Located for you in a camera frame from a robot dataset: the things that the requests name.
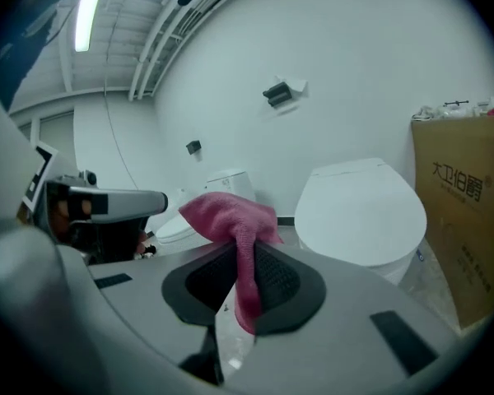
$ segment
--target black rubber mat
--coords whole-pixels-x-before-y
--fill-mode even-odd
[[[370,318],[408,375],[424,369],[437,358],[436,353],[394,311],[372,314]]]
[[[306,323],[326,296],[322,276],[313,268],[266,244],[254,245],[254,279],[262,315],[256,335],[292,332]],[[161,292],[186,323],[213,326],[214,316],[237,278],[236,246],[219,249],[171,271]]]
[[[118,275],[107,276],[106,278],[99,278],[94,280],[97,288],[102,290],[103,288],[107,288],[109,286],[116,286],[118,284],[122,284],[123,282],[131,281],[132,278],[125,273],[120,273]]]

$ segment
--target ceiling light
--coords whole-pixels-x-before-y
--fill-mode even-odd
[[[91,26],[93,16],[96,14],[99,0],[81,0],[77,13],[77,25],[75,28],[75,51],[88,51],[90,49]]]

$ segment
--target ceiling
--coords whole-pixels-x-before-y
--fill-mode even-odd
[[[73,45],[78,1],[59,3],[49,36],[62,29],[21,83],[11,113],[104,89],[128,91],[130,100],[150,95],[176,50],[225,0],[193,0],[187,7],[176,0],[99,0],[84,53]]]

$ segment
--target pink cloth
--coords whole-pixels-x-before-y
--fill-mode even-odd
[[[213,242],[235,239],[238,247],[235,315],[240,326],[254,334],[254,320],[262,313],[254,281],[254,241],[283,243],[271,207],[230,193],[205,193],[179,209],[185,220]]]

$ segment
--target white toilet lid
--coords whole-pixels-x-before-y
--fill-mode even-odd
[[[314,170],[298,202],[295,227],[316,253],[376,267],[421,243],[426,213],[404,179],[375,158]]]
[[[196,230],[178,214],[157,231],[156,237],[160,243],[168,244],[185,239],[195,232]]]

